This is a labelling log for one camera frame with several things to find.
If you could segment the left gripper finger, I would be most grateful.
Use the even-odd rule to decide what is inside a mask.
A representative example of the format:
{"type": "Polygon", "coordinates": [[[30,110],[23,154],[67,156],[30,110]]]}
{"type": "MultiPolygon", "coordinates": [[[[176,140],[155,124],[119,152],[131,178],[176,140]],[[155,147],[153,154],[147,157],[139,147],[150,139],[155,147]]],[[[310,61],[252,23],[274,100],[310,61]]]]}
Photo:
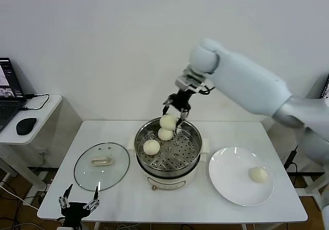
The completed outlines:
{"type": "Polygon", "coordinates": [[[73,184],[71,184],[65,191],[62,196],[59,197],[59,205],[61,208],[69,208],[70,204],[68,201],[69,194],[71,192],[71,189],[73,187],[73,184]]]}
{"type": "Polygon", "coordinates": [[[89,210],[89,211],[94,211],[100,204],[99,200],[99,188],[98,186],[95,189],[95,193],[93,196],[93,199],[87,203],[86,205],[83,206],[84,209],[89,210]]]}

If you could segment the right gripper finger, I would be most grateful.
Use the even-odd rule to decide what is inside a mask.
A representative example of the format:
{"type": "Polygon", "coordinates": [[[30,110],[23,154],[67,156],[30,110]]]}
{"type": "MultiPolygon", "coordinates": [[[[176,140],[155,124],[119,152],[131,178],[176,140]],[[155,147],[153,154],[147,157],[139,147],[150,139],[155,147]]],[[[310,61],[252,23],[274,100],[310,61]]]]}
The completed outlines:
{"type": "Polygon", "coordinates": [[[173,101],[173,100],[171,99],[171,97],[168,97],[168,98],[166,99],[166,101],[163,103],[164,107],[163,107],[163,109],[162,109],[162,116],[166,115],[166,113],[168,112],[168,109],[169,109],[169,107],[170,107],[172,101],[173,101]]]}
{"type": "Polygon", "coordinates": [[[175,132],[177,132],[179,125],[182,124],[185,120],[187,120],[188,116],[189,116],[189,110],[182,108],[180,111],[180,117],[176,122],[175,132]]]}

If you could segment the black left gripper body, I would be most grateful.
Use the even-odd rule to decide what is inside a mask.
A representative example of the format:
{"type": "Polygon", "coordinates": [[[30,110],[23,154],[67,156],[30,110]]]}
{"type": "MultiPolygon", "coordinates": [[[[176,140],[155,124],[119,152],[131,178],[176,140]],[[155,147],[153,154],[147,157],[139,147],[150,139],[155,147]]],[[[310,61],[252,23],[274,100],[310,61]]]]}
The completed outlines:
{"type": "Polygon", "coordinates": [[[84,208],[87,203],[70,202],[69,207],[61,209],[61,214],[65,218],[63,227],[72,229],[81,228],[81,220],[89,216],[89,209],[84,208]]]}

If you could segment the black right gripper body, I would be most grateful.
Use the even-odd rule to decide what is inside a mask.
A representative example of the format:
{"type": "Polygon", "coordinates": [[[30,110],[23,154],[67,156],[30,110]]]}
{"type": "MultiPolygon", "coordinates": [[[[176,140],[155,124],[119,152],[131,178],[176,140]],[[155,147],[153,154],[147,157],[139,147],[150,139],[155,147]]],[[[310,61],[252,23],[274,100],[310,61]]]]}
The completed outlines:
{"type": "Polygon", "coordinates": [[[176,108],[178,111],[190,111],[191,107],[189,104],[189,99],[192,96],[191,90],[182,91],[179,90],[176,94],[171,94],[169,96],[171,103],[174,108],[176,108]]]}

